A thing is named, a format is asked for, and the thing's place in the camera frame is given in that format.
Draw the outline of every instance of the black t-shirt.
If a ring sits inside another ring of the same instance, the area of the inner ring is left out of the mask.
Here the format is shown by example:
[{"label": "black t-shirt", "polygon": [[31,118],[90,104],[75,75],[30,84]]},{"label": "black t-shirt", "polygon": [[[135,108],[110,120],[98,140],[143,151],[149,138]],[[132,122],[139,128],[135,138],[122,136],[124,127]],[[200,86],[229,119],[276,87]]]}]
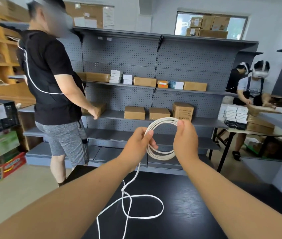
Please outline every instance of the black t-shirt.
[{"label": "black t-shirt", "polygon": [[[21,33],[22,39],[26,40],[30,32],[34,32],[34,30],[23,31]],[[23,67],[24,52],[21,49],[18,49],[17,56],[21,67],[27,72],[27,68]],[[45,32],[38,31],[32,36],[28,44],[28,56],[31,56],[38,69],[52,72],[53,75],[74,74],[64,45],[54,36]],[[36,83],[36,77],[32,77],[32,80]],[[49,82],[56,83],[56,80],[49,80]],[[73,103],[49,109],[35,104],[35,121],[43,125],[68,124],[79,121],[81,116],[81,108]]]},{"label": "black t-shirt", "polygon": [[237,86],[239,80],[243,78],[244,75],[241,75],[237,69],[232,69],[230,78],[228,79],[226,91],[231,93],[237,93]]}]

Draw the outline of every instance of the white vr headset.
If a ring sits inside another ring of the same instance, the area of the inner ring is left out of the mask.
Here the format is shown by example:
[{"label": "white vr headset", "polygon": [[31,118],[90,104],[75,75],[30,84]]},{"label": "white vr headset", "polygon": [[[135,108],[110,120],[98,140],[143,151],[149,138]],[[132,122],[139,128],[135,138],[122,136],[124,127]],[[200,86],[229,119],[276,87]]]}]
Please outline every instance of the white vr headset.
[{"label": "white vr headset", "polygon": [[246,69],[245,74],[248,75],[248,68],[247,68],[246,63],[245,63],[245,62],[242,62],[242,63],[240,63],[240,65],[244,65],[244,66],[245,66],[245,69]]},{"label": "white vr headset", "polygon": [[261,70],[255,70],[255,68],[253,68],[253,77],[260,79],[268,77],[268,71],[265,71],[266,63],[267,61],[263,60],[263,68]]},{"label": "white vr headset", "polygon": [[43,5],[45,8],[49,10],[49,14],[52,15],[56,21],[59,22],[60,28],[70,30],[72,29],[72,17],[69,16],[66,12],[64,12],[62,9],[53,6],[44,0],[25,0],[26,4],[31,2],[37,2],[41,5]]}]

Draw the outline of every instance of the tiled floor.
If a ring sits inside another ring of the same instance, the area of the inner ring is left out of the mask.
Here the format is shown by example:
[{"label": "tiled floor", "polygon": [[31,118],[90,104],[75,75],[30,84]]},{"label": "tiled floor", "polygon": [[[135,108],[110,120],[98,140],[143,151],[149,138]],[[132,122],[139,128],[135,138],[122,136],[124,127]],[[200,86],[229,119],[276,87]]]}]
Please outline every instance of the tiled floor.
[{"label": "tiled floor", "polygon": [[[243,166],[232,158],[232,148],[228,152],[223,165],[222,174],[230,179],[244,182],[257,182],[257,179]],[[217,168],[224,146],[221,151],[214,151],[212,162]],[[0,223],[26,205],[57,188],[48,167],[24,165],[16,172],[0,182]]]}]

